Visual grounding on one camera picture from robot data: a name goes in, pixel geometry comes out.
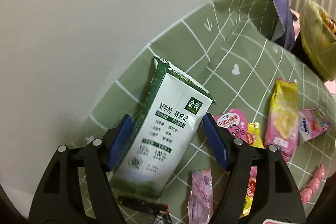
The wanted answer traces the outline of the pink candy wrapper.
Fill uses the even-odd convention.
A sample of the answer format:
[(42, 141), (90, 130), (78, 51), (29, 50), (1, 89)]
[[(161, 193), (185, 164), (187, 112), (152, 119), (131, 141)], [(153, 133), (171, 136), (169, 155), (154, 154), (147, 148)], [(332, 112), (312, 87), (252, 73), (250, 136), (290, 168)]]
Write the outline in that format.
[(296, 83), (276, 79), (269, 102), (264, 145), (275, 145), (290, 162), (298, 145), (298, 88)]

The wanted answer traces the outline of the red snack packet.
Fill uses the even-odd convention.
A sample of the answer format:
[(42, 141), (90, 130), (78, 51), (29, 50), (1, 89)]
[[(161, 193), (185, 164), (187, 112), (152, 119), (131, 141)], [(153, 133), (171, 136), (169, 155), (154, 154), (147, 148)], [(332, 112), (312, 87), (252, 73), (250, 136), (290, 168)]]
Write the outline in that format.
[(189, 223), (209, 223), (213, 216), (213, 182), (210, 169), (192, 173), (187, 210)]

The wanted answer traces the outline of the white pink snack packet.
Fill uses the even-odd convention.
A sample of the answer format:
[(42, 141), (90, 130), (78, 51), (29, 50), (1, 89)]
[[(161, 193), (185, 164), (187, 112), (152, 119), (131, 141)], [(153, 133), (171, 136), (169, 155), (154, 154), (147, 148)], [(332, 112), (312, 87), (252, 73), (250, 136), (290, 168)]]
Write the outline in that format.
[(299, 145), (326, 133), (332, 126), (327, 113), (321, 107), (303, 109), (299, 117)]

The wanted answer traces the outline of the pink lollipop shaped wrapper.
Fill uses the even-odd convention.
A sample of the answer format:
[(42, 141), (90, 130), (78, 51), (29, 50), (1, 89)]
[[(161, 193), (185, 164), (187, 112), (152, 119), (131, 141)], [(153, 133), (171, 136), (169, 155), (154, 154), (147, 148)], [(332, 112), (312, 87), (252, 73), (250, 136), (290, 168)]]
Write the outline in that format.
[(219, 127), (226, 128), (234, 138), (247, 141), (248, 122), (243, 112), (239, 109), (230, 111), (214, 117)]

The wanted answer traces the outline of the dark foil wrapper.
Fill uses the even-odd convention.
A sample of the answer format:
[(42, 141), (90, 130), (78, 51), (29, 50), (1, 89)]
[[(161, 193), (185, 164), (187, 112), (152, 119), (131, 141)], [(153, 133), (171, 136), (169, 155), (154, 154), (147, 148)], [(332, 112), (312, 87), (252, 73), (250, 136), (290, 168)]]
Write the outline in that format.
[(118, 203), (121, 206), (128, 209), (135, 210), (139, 213), (148, 214), (153, 216), (153, 220), (150, 223), (173, 223), (169, 214), (169, 207), (164, 203), (149, 202), (146, 200), (140, 200), (138, 198), (119, 196)]

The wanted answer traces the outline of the green white milk carton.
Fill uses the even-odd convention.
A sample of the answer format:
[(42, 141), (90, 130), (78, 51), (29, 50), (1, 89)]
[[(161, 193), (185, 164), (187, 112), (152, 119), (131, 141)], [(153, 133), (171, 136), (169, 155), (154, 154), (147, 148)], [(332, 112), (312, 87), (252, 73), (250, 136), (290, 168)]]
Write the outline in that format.
[(155, 56), (154, 65), (145, 106), (111, 184), (131, 195), (156, 199), (214, 100), (198, 81), (171, 62)]

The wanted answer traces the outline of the yellow-bagged trash bin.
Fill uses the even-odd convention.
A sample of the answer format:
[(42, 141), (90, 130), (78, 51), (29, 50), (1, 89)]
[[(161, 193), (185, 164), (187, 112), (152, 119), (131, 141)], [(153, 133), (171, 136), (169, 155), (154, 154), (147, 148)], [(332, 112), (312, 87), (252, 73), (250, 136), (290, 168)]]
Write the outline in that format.
[(323, 81), (335, 80), (335, 19), (317, 2), (301, 10), (302, 47)]

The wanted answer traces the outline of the pink caterpillar toy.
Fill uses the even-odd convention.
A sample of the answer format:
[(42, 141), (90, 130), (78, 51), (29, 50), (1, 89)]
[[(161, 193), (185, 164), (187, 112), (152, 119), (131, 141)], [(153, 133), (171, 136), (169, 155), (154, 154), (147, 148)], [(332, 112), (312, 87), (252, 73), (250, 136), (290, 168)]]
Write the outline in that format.
[(326, 175), (325, 167), (321, 164), (313, 174), (312, 179), (306, 184), (303, 190), (299, 193), (303, 205), (310, 202), (311, 198), (314, 196), (317, 190), (319, 190), (319, 187), (323, 182), (325, 175)]

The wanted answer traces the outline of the green checked tablecloth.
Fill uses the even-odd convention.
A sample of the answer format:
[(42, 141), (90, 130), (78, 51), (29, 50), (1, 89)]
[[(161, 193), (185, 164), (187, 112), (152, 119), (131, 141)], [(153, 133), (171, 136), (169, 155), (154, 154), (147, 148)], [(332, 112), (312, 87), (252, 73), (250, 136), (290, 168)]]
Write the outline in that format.
[[(322, 107), (335, 122), (335, 99), (323, 82), (289, 51), (271, 42), (278, 16), (272, 0), (212, 0), (154, 38), (108, 89), (90, 113), (71, 147), (82, 147), (115, 127), (124, 114), (138, 118), (154, 74), (153, 56), (171, 61), (209, 90), (216, 104), (210, 113), (240, 109), (248, 122), (266, 129), (275, 79), (298, 85), (299, 109)], [(301, 189), (316, 168), (330, 169), (335, 129), (298, 146), (288, 166)], [(161, 196), (173, 223), (188, 223), (191, 172), (212, 171), (214, 203), (228, 173), (217, 165), (208, 141), (198, 130)]]

